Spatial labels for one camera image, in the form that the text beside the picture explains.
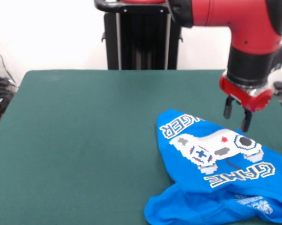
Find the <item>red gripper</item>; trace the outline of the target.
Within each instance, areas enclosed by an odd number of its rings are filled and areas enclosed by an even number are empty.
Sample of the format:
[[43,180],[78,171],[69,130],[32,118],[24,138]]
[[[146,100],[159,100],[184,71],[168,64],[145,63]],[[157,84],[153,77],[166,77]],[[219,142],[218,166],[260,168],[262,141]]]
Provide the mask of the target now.
[[220,76],[219,86],[228,95],[225,101],[223,116],[225,119],[231,117],[232,102],[237,101],[245,108],[245,117],[241,124],[242,132],[249,130],[252,113],[263,110],[272,99],[272,90],[266,84],[260,88],[248,89],[232,83],[226,73]]

